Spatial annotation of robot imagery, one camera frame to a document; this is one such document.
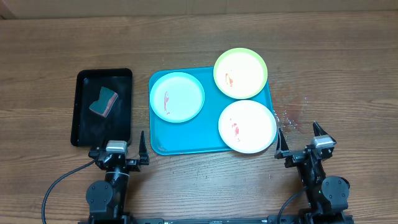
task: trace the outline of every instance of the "plate rim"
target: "plate rim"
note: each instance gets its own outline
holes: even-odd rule
[[[160,116],[160,114],[158,114],[157,110],[154,109],[155,107],[154,107],[154,105],[153,105],[153,101],[151,100],[151,99],[153,99],[153,97],[154,97],[154,94],[155,94],[154,92],[155,92],[155,90],[157,89],[157,87],[158,87],[162,82],[164,82],[164,81],[166,81],[168,78],[170,78],[170,77],[167,78],[167,76],[176,77],[176,75],[180,75],[180,77],[184,77],[184,78],[187,78],[187,79],[189,79],[189,80],[192,80],[195,84],[198,85],[198,87],[199,87],[199,89],[200,89],[200,91],[201,91],[201,93],[202,93],[202,95],[203,95],[202,101],[201,101],[201,105],[200,105],[198,111],[197,111],[194,115],[190,116],[189,118],[187,118],[187,119],[182,119],[182,120],[178,120],[178,121],[166,119],[164,116]],[[162,120],[164,120],[164,121],[167,121],[167,122],[170,122],[170,123],[182,123],[182,122],[186,122],[186,121],[191,120],[191,119],[194,118],[196,115],[198,115],[198,113],[201,111],[201,109],[203,108],[203,105],[205,104],[205,90],[203,89],[203,85],[200,83],[200,81],[199,81],[196,77],[194,77],[193,75],[191,75],[191,74],[189,74],[189,73],[186,73],[186,72],[170,72],[170,73],[167,73],[167,74],[161,76],[161,77],[160,77],[158,80],[156,80],[156,82],[153,84],[152,88],[150,89],[150,93],[149,93],[149,104],[150,104],[150,107],[151,107],[152,111],[153,111],[153,112],[156,114],[156,116],[158,116],[160,119],[162,119]]]
[[[264,108],[266,109],[266,113],[269,112],[269,114],[271,115],[271,116],[269,116],[269,117],[271,118],[271,122],[273,121],[273,123],[275,124],[275,133],[274,133],[274,135],[273,135],[273,138],[271,138],[269,145],[266,146],[264,149],[258,149],[258,150],[253,151],[253,152],[245,152],[245,151],[242,151],[242,150],[240,150],[240,149],[233,148],[233,147],[231,147],[231,146],[224,140],[224,137],[223,137],[223,135],[221,134],[221,128],[220,128],[220,126],[221,126],[221,117],[222,117],[222,115],[224,114],[224,112],[226,111],[226,109],[227,109],[228,107],[230,107],[231,105],[233,105],[233,104],[235,104],[235,103],[242,102],[242,101],[251,101],[251,102],[255,102],[256,104],[259,104],[259,105],[261,105],[262,107],[264,107]],[[277,129],[278,129],[278,127],[277,127],[277,125],[276,125],[276,120],[275,120],[275,117],[274,117],[274,115],[272,114],[272,112],[271,112],[266,106],[264,106],[263,104],[261,104],[261,103],[259,103],[259,102],[256,102],[256,101],[253,101],[253,100],[238,100],[238,101],[235,101],[235,102],[231,103],[230,105],[228,105],[228,106],[223,110],[223,112],[221,112],[220,117],[218,118],[218,133],[220,134],[221,139],[222,139],[222,140],[224,141],[224,143],[225,143],[228,147],[230,147],[232,150],[237,151],[237,152],[240,152],[240,153],[244,153],[244,154],[254,154],[254,153],[258,153],[258,152],[261,152],[261,151],[267,149],[269,146],[271,146],[272,143],[273,143],[274,140],[275,140],[275,135],[276,135],[276,133],[277,133]]]
[[[247,96],[240,96],[240,97],[239,96],[233,96],[233,95],[227,94],[222,88],[220,88],[220,86],[217,83],[216,74],[217,74],[217,69],[218,69],[218,66],[220,65],[220,62],[222,60],[224,60],[225,57],[227,57],[227,56],[229,56],[231,54],[235,54],[235,53],[247,53],[249,55],[252,55],[254,58],[256,58],[259,61],[260,65],[261,65],[261,67],[262,67],[262,69],[264,71],[264,79],[263,79],[263,81],[261,83],[261,86],[256,92],[254,92],[254,94],[247,95]],[[227,96],[229,96],[231,98],[234,98],[234,99],[244,100],[244,99],[248,99],[248,98],[256,96],[265,87],[265,85],[267,83],[267,80],[268,80],[268,68],[267,68],[267,65],[266,65],[266,62],[264,61],[264,59],[262,59],[262,57],[259,54],[257,54],[255,51],[250,50],[250,49],[246,49],[246,48],[242,48],[242,47],[238,47],[238,48],[234,48],[234,49],[229,49],[226,52],[222,53],[218,57],[216,63],[214,64],[213,78],[214,78],[214,82],[216,83],[216,86],[218,87],[218,89],[220,91],[222,91],[225,95],[227,95]]]

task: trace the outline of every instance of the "scrubbing sponge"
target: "scrubbing sponge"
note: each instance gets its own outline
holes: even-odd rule
[[[117,98],[117,93],[102,86],[99,92],[99,98],[90,105],[90,110],[106,118]]]

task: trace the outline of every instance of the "light green plate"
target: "light green plate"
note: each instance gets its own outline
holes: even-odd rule
[[[216,61],[213,70],[217,87],[227,96],[247,99],[266,85],[268,71],[264,60],[252,50],[227,50]]]

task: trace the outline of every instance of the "wooden surface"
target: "wooden surface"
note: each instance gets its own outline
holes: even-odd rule
[[[2,3],[11,12],[6,19],[398,10],[398,0],[0,0],[0,7]]]
[[[134,74],[132,144],[149,142],[147,83],[163,69],[212,66],[247,47],[266,61],[277,123],[291,149],[318,121],[338,142],[328,175],[351,183],[357,223],[394,223],[398,214],[398,12],[114,17],[0,21],[0,223],[40,223],[50,184],[90,161],[70,144],[76,76],[91,68]],[[159,156],[131,175],[127,209],[136,217],[265,217],[301,187],[297,171],[235,152]],[[48,223],[88,216],[91,166],[60,182]],[[307,206],[304,197],[286,213]]]

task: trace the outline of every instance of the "sponge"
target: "sponge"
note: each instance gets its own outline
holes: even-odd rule
[[[99,98],[90,105],[90,110],[106,118],[117,98],[117,93],[102,86],[99,92]]]

